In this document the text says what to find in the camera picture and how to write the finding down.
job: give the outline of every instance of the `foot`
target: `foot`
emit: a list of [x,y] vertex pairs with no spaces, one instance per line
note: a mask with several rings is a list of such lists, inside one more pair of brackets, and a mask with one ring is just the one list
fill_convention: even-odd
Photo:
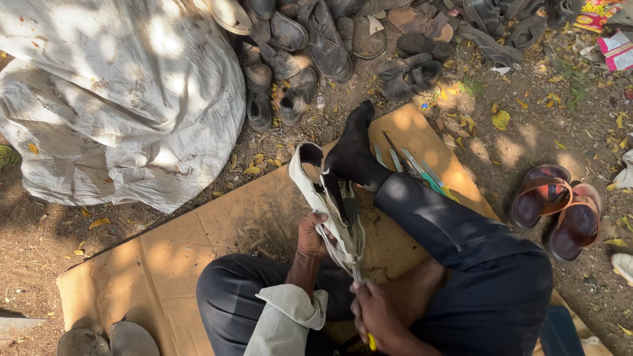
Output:
[[393,171],[378,163],[369,148],[367,129],[372,121],[373,104],[365,100],[349,114],[339,142],[325,158],[325,169],[376,193]]
[[430,260],[380,287],[389,295],[400,321],[410,327],[422,318],[431,298],[444,284],[445,276],[446,268]]

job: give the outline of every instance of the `man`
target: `man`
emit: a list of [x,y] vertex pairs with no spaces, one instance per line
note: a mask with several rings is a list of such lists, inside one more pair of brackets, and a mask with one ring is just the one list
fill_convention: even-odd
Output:
[[380,165],[369,148],[372,120],[369,101],[352,111],[325,166],[374,192],[376,207],[433,260],[380,286],[353,283],[319,270],[327,249],[315,226],[327,216],[308,214],[292,266],[234,254],[203,270],[197,302],[215,354],[344,355],[318,330],[326,320],[354,319],[362,340],[371,333],[389,355],[531,355],[553,288],[548,256]]

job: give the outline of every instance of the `dirt ground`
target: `dirt ground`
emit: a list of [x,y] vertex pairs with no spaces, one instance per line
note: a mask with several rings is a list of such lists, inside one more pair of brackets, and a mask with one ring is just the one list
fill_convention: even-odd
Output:
[[[376,52],[381,47],[380,34],[366,35],[366,18],[356,18],[355,23],[355,50]],[[242,173],[252,161],[262,168],[261,174],[265,174],[276,169],[276,163],[286,164],[301,141],[325,144],[337,139],[349,112],[365,99],[374,102],[378,115],[402,105],[386,101],[380,95],[382,82],[373,76],[376,64],[396,55],[398,30],[390,24],[385,26],[387,51],[372,61],[356,60],[356,78],[352,83],[332,86],[321,81],[318,92],[325,96],[322,115],[317,115],[312,105],[297,127],[279,124],[265,134],[257,134],[245,124],[235,146],[235,163],[229,160],[212,185],[171,215],[135,203],[87,207],[92,216],[85,217],[81,207],[48,203],[29,196],[22,188],[19,166],[0,172],[0,312],[47,320],[12,344],[0,346],[0,355],[54,355],[56,343],[64,332],[55,280],[82,259],[209,202],[213,193],[226,193],[256,179],[257,175]],[[630,141],[629,131],[633,131],[633,112],[622,96],[625,88],[633,83],[623,73],[608,73],[597,64],[581,60],[571,46],[576,36],[582,36],[588,44],[594,44],[596,37],[583,31],[548,32],[547,38],[526,52],[520,69],[504,77],[491,71],[489,63],[482,62],[472,44],[460,41],[451,61],[445,65],[446,71],[457,72],[458,66],[465,69],[466,65],[468,79],[464,80],[471,87],[480,87],[481,94],[473,97],[463,87],[454,85],[454,79],[444,78],[437,94],[431,91],[413,101],[420,105],[503,221],[507,221],[505,207],[523,173],[533,165],[558,163],[569,169],[574,180],[591,183],[602,194],[605,214],[601,240],[622,238],[633,246],[633,231],[621,221],[633,213],[633,194],[606,190],[622,168],[619,162],[622,153],[631,147],[626,142],[621,146],[620,143],[627,138]],[[569,62],[574,72],[584,75],[588,95],[578,102],[575,113],[566,107],[570,81],[575,75],[556,81],[558,74],[544,54],[545,50],[554,51],[552,58]],[[308,61],[305,54],[298,57],[303,63]],[[7,60],[0,61],[0,68]],[[560,96],[561,103],[548,107],[549,93]],[[517,99],[527,107],[524,109]],[[510,114],[507,130],[498,130],[491,122],[491,107],[495,102],[499,110]],[[423,104],[429,107],[422,109]],[[623,129],[618,129],[616,116],[621,111],[630,118],[624,117]],[[467,127],[460,126],[459,115],[472,116],[475,122],[472,131],[466,132]],[[460,130],[462,136],[469,136],[461,139],[463,149],[456,142]],[[1,136],[0,144],[7,144]],[[259,153],[263,154],[262,162],[257,162]],[[111,224],[88,230],[91,222],[102,217],[110,218]],[[541,244],[543,231],[553,221],[544,218],[531,231],[515,231]],[[79,249],[83,256],[75,254]],[[280,253],[281,260],[292,256],[287,248],[275,251],[274,246],[266,246],[266,249]],[[576,262],[553,261],[553,266],[555,288],[562,297],[614,355],[624,356],[633,354],[633,336],[625,334],[617,324],[633,329],[633,289],[624,278],[612,272],[609,259],[616,249],[629,253],[633,250],[598,241]]]

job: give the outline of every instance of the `cardboard sheet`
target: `cardboard sheet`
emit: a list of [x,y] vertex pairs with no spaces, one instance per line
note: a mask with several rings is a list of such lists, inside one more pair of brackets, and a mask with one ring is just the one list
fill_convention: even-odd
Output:
[[[423,158],[464,205],[497,219],[415,105],[404,105],[370,126],[371,142],[380,145],[385,164],[395,170],[383,130],[396,145]],[[429,258],[373,206],[372,194],[363,188],[355,193],[367,232],[365,277],[381,283]],[[65,327],[107,331],[125,316],[150,332],[162,356],[213,355],[195,299],[202,269],[232,252],[259,250],[260,255],[278,259],[283,252],[294,251],[298,220],[309,211],[286,167],[270,172],[62,274],[57,284]],[[327,331],[340,342],[354,333],[350,323],[331,323]]]

